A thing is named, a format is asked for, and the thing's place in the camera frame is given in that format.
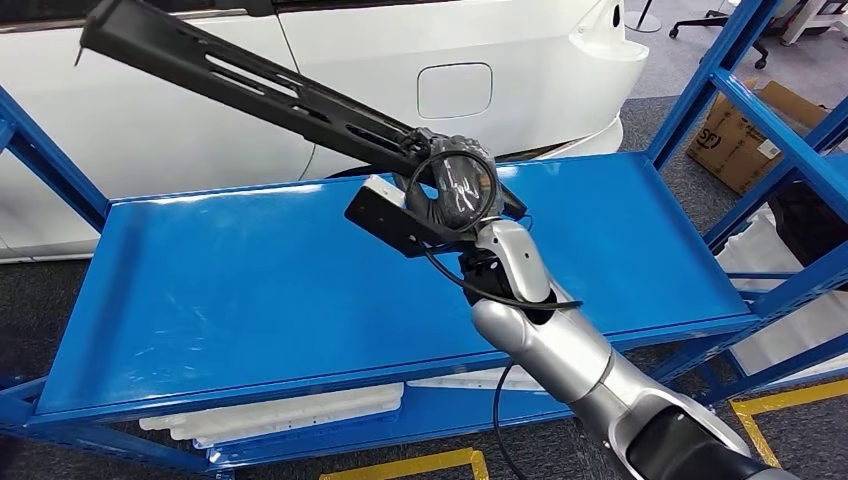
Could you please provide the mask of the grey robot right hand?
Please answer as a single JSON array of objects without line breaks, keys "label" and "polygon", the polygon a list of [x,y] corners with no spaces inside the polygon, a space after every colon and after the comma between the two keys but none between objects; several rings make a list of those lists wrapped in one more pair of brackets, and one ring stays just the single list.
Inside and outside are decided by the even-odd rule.
[{"label": "grey robot right hand", "polygon": [[467,231],[502,214],[504,199],[495,161],[479,141],[417,128],[403,146],[416,148],[414,158],[429,162],[425,169],[433,173],[437,190],[431,198],[418,182],[395,174],[393,180],[404,192],[408,210],[456,231]]}]

